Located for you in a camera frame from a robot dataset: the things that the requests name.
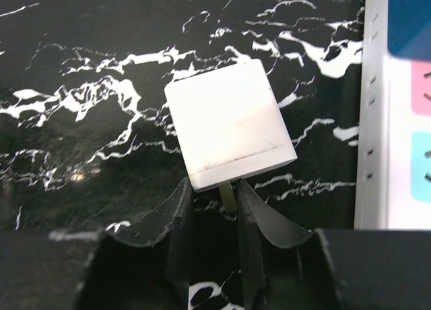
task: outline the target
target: marble pattern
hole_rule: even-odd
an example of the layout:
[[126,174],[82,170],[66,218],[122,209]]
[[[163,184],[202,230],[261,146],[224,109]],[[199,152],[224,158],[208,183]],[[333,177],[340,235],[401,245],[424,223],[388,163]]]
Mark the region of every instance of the marble pattern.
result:
[[[352,225],[364,0],[0,2],[1,227],[129,226],[186,174],[164,86],[254,58],[298,161],[249,183]],[[190,309],[242,309],[235,216],[214,191],[195,211]]]

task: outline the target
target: white power adapter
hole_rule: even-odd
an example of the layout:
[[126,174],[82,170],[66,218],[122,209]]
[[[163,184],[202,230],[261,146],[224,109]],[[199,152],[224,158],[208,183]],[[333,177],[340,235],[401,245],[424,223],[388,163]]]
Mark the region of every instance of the white power adapter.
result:
[[297,158],[258,59],[170,83],[165,93],[196,192]]

